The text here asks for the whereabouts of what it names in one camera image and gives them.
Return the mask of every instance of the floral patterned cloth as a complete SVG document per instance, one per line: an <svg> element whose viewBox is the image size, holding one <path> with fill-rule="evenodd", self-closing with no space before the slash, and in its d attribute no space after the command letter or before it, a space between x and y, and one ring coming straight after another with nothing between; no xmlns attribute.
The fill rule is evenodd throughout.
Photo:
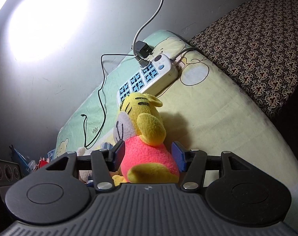
<svg viewBox="0 0 298 236"><path fill-rule="evenodd" d="M189 44L272 118L298 87L298 0L249 0Z"/></svg>

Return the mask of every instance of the power strip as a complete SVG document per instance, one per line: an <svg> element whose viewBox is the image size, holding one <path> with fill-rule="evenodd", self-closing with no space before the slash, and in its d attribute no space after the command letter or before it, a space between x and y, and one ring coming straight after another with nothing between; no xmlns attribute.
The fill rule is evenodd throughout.
<svg viewBox="0 0 298 236"><path fill-rule="evenodd" d="M117 92L117 105L132 92L147 93L153 96L161 92L178 77L178 70L170 59L160 54L144 69L140 69L125 82Z"/></svg>

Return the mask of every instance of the winnie the pooh plush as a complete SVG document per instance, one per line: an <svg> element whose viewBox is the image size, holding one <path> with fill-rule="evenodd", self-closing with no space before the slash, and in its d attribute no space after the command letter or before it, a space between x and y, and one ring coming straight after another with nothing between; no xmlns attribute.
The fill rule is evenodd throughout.
<svg viewBox="0 0 298 236"><path fill-rule="evenodd" d="M161 106L155 96L138 92L121 102L113 136L115 142L125 141L125 156L123 176L113 176L115 185L178 182L178 167L163 144L166 131L156 109Z"/></svg>

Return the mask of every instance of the white power cord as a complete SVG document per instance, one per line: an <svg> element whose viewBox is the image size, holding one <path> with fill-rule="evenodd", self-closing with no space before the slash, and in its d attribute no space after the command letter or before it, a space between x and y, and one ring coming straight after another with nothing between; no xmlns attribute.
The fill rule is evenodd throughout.
<svg viewBox="0 0 298 236"><path fill-rule="evenodd" d="M150 62L148 60L145 60L143 59L142 57L140 57L138 54L136 54L136 51L135 51L135 44L136 44L136 41L137 41L137 38L140 34L140 32L142 31L142 29L145 28L145 26L147 26L154 18L155 16L159 13L161 7L162 7L162 4L163 4L163 0L160 1L160 4L159 4L159 7L158 9L156 10L156 12L153 14L153 16L141 27L139 28L139 30L137 31L135 37L134 37L134 40L133 40L133 54L134 54L134 57L135 59L138 61L138 63L140 64L140 67L141 68L144 68L146 67Z"/></svg>

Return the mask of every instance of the black cable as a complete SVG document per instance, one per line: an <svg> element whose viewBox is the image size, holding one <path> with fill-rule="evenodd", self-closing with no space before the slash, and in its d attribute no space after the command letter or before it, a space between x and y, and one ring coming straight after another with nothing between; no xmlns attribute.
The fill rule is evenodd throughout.
<svg viewBox="0 0 298 236"><path fill-rule="evenodd" d="M90 146L96 140L96 138L99 136L99 134L101 133L101 130L103 129L103 126L104 126L105 120L106 120L106 112L105 112L105 109L104 109L104 106L102 104L101 97L100 97L100 91L103 89L104 82L105 82L104 66L103 66L103 62L102 62L103 56L134 56L134 55L131 55L131 54L103 54L101 56L101 67L102 67L102 72L103 72L103 81L102 81L101 88L98 90L98 97L99 97L99 101L100 101L100 104L101 104L101 107L102 107L102 110L103 110L104 119L103 119L103 123L102 123L100 129L98 130L97 134L95 135L95 137L92 139L92 141L89 144L87 144L86 130L87 130L87 120L88 120L88 118L87 118L87 115L81 114L82 117L85 117L84 123L83 123L84 135L85 135L85 145L84 145L84 147L87 148L87 149L89 149L88 146Z"/></svg>

